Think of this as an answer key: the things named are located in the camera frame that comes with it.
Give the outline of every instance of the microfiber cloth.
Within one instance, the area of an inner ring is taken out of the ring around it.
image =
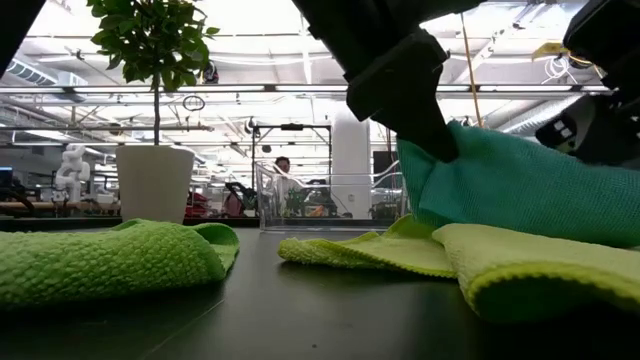
[[[544,320],[602,300],[640,309],[640,252],[486,225],[435,230],[409,215],[382,235],[287,239],[278,254],[304,264],[457,279],[470,307],[495,322]]]
[[[457,122],[448,128],[460,152],[450,163],[398,140],[418,221],[640,245],[640,171],[586,165],[528,140]]]
[[[238,246],[222,224],[130,220],[94,233],[0,233],[0,309],[222,280]]]

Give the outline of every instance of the black robotic claw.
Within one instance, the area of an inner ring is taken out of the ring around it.
[[[293,0],[345,71],[347,104],[450,162],[458,156],[435,93],[447,55],[421,30],[425,20],[484,0]]]

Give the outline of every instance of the desk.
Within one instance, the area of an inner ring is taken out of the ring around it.
[[[638,353],[640,320],[610,306],[536,325],[489,324],[469,310],[455,282],[283,263],[276,254],[281,239],[319,234],[237,232],[240,254],[221,283],[0,314],[0,358],[625,359]]]

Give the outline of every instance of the white pillar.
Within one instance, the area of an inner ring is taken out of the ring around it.
[[[369,219],[371,208],[371,170],[369,120],[360,122],[346,104],[341,104],[333,119],[333,201],[338,213],[349,212],[354,219]]]

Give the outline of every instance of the glass enclosure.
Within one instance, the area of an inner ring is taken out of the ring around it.
[[[256,164],[262,230],[386,229],[407,213],[398,162],[378,174],[296,176]]]

